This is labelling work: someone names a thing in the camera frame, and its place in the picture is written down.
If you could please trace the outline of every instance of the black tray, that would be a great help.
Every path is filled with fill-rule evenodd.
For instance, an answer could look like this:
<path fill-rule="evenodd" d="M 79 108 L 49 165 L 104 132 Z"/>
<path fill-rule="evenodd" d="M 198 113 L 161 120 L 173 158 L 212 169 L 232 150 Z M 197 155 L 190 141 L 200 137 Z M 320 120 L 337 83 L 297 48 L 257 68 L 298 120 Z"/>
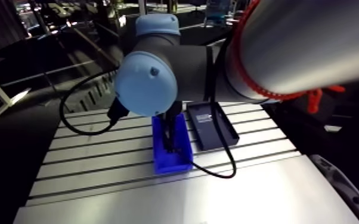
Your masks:
<path fill-rule="evenodd" d="M 238 133 L 217 102 L 215 102 L 215 108 L 218 124 L 228 146 L 236 145 L 239 140 Z M 187 113 L 195 130 L 200 150 L 221 148 L 222 143 L 212 120 L 210 104 L 208 102 L 190 102 L 187 104 Z"/>

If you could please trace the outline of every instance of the white surface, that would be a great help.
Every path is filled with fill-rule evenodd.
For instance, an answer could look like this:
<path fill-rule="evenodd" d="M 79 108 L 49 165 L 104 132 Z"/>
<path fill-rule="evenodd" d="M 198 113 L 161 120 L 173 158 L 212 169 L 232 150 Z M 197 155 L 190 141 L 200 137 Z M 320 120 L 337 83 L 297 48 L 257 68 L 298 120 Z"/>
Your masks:
<path fill-rule="evenodd" d="M 305 156 L 249 166 L 232 179 L 190 178 L 20 208 L 14 224 L 359 223 Z"/>

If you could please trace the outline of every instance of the black cable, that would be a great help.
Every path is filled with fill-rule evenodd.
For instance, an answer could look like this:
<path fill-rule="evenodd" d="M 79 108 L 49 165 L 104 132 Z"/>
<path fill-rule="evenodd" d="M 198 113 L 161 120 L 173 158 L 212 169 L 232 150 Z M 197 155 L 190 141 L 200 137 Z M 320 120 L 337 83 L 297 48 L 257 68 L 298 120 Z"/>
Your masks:
<path fill-rule="evenodd" d="M 61 121 L 66 125 L 66 127 L 68 127 L 68 129 L 72 130 L 73 132 L 77 133 L 77 134 L 80 134 L 80 135 L 89 135 L 89 136 L 92 136 L 92 135 L 100 135 L 104 132 L 107 132 L 108 130 L 110 130 L 113 125 L 115 124 L 114 121 L 110 121 L 110 124 L 105 127 L 104 129 L 102 130 L 98 130 L 96 132 L 86 132 L 86 131 L 83 131 L 83 130 L 79 130 L 77 128 L 75 128 L 74 126 L 72 126 L 70 123 L 68 123 L 65 115 L 64 115 L 64 105 L 68 99 L 68 97 L 77 89 L 79 88 L 80 86 L 82 86 L 85 82 L 89 81 L 89 80 L 92 80 L 92 79 L 95 79 L 99 76 L 102 76 L 106 74 L 106 72 L 101 72 L 101 73 L 97 73 L 97 74 L 94 74 L 92 76 L 89 76 L 87 77 L 86 79 L 80 81 L 79 83 L 77 83 L 74 87 L 72 87 L 64 96 L 63 98 L 61 99 L 60 101 L 60 106 L 58 108 L 58 113 L 60 115 L 60 118 L 61 118 Z"/>
<path fill-rule="evenodd" d="M 214 64 L 214 69 L 215 69 L 215 72 L 214 72 L 214 77 L 211 79 L 211 97 L 210 97 L 210 109 L 211 109 L 211 114 L 212 114 L 212 120 L 213 120 L 213 124 L 214 124 L 214 127 L 217 131 L 217 135 L 218 135 L 218 138 L 220 139 L 221 143 L 222 143 L 222 146 L 224 147 L 224 150 L 225 152 L 227 153 L 228 155 L 228 158 L 230 159 L 230 162 L 231 162 L 231 165 L 233 167 L 233 172 L 232 174 L 230 175 L 221 175 L 221 174 L 218 174 L 218 173 L 214 173 L 214 172 L 211 172 L 210 170 L 204 168 L 204 167 L 201 167 L 199 166 L 198 164 L 194 163 L 193 161 L 191 162 L 193 166 L 195 166 L 196 168 L 198 168 L 199 170 L 209 174 L 209 175 L 212 175 L 212 176 L 215 176 L 215 177 L 218 177 L 218 178 L 223 178 L 223 179 L 229 179 L 229 178 L 233 178 L 236 173 L 237 173 L 237 166 L 235 164 L 235 160 L 234 160 L 234 157 L 228 147 L 228 144 L 221 132 L 221 128 L 218 124 L 218 121 L 217 121 L 217 113 L 216 113 L 216 102 L 215 102 L 215 98 L 216 98 L 216 80 L 217 80 L 217 76 L 218 76 L 218 73 L 223 69 L 222 66 L 223 66 L 223 63 L 224 63 L 224 60 L 225 60 L 225 51 L 227 50 L 227 47 L 229 46 L 230 42 L 231 42 L 231 39 L 232 39 L 232 32 L 227 36 L 225 42 L 223 43 L 221 49 L 220 49 L 220 52 L 218 53 L 218 56 L 216 58 L 216 63 Z"/>

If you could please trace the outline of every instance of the blue tray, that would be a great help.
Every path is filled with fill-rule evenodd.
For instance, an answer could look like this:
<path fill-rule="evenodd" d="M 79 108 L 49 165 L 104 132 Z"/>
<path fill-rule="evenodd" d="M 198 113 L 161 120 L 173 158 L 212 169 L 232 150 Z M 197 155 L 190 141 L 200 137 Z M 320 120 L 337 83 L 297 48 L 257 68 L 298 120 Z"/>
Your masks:
<path fill-rule="evenodd" d="M 153 157 L 156 174 L 184 172 L 192 169 L 193 153 L 184 114 L 175 118 L 174 147 L 180 153 L 167 153 L 163 146 L 162 125 L 158 117 L 151 118 L 153 128 Z"/>

